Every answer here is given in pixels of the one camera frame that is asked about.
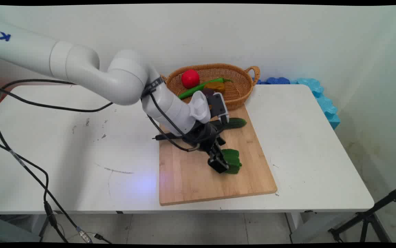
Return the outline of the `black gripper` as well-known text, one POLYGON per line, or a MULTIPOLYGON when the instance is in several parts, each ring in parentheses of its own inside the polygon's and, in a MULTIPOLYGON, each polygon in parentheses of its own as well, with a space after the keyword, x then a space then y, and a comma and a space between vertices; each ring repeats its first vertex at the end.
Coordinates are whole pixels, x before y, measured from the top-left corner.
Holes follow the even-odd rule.
POLYGON ((192 130, 188 133, 188 144, 193 147, 199 144, 199 150, 209 155, 208 165, 217 173, 224 173, 229 169, 220 148, 220 146, 226 144, 226 141, 220 136, 225 125, 221 121, 210 121, 206 124, 196 121, 192 130))

